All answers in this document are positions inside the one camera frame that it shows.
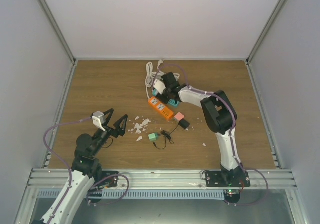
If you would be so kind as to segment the orange power strip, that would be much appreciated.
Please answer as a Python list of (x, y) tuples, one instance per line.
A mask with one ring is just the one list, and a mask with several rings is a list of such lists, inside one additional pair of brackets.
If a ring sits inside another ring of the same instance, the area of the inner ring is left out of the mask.
[(169, 121), (173, 118), (174, 112), (163, 102), (161, 102), (157, 97), (152, 96), (148, 99), (149, 105), (157, 111), (165, 120)]

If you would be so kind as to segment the teal power strip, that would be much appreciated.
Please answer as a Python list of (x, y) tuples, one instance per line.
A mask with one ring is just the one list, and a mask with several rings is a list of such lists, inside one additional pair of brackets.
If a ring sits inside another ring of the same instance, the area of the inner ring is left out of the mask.
[[(152, 94), (156, 96), (158, 94), (158, 91), (156, 89), (153, 89)], [(180, 102), (174, 99), (169, 99), (167, 104), (177, 107), (180, 104)]]

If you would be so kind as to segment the pink charger plug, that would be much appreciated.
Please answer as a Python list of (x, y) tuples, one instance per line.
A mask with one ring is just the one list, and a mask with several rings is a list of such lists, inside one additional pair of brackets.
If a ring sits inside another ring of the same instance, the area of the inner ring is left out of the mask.
[(178, 112), (173, 118), (174, 120), (180, 122), (182, 119), (184, 119), (184, 115), (181, 112)]

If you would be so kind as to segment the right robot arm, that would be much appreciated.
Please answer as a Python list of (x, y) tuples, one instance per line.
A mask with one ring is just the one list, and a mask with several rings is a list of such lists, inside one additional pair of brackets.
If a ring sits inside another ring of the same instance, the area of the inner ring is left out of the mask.
[(154, 80), (157, 97), (167, 103), (170, 99), (202, 108), (208, 128), (215, 133), (220, 148), (221, 180), (226, 186), (235, 185), (244, 167), (237, 152), (235, 139), (237, 113), (222, 90), (207, 92), (188, 84), (180, 84), (172, 72)]

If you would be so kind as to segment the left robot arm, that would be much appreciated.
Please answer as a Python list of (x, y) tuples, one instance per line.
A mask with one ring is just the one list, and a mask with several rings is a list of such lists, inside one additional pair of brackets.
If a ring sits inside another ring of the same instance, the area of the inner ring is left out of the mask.
[(105, 180), (115, 180), (125, 175), (116, 173), (103, 177), (102, 166), (96, 155), (103, 148), (109, 138), (124, 136), (128, 115), (123, 115), (112, 127), (108, 125), (114, 109), (96, 111), (90, 117), (79, 120), (79, 123), (91, 120), (97, 131), (94, 135), (82, 134), (76, 141), (76, 149), (72, 165), (69, 165), (62, 157), (68, 170), (68, 178), (58, 197), (42, 216), (33, 223), (72, 223), (82, 201), (92, 192), (100, 190), (100, 184)]

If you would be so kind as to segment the green charger plug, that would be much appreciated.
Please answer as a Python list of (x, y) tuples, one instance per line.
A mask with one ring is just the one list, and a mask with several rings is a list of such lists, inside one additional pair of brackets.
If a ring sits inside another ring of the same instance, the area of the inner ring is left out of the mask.
[(155, 142), (159, 138), (159, 134), (157, 132), (150, 133), (148, 138), (151, 142)]

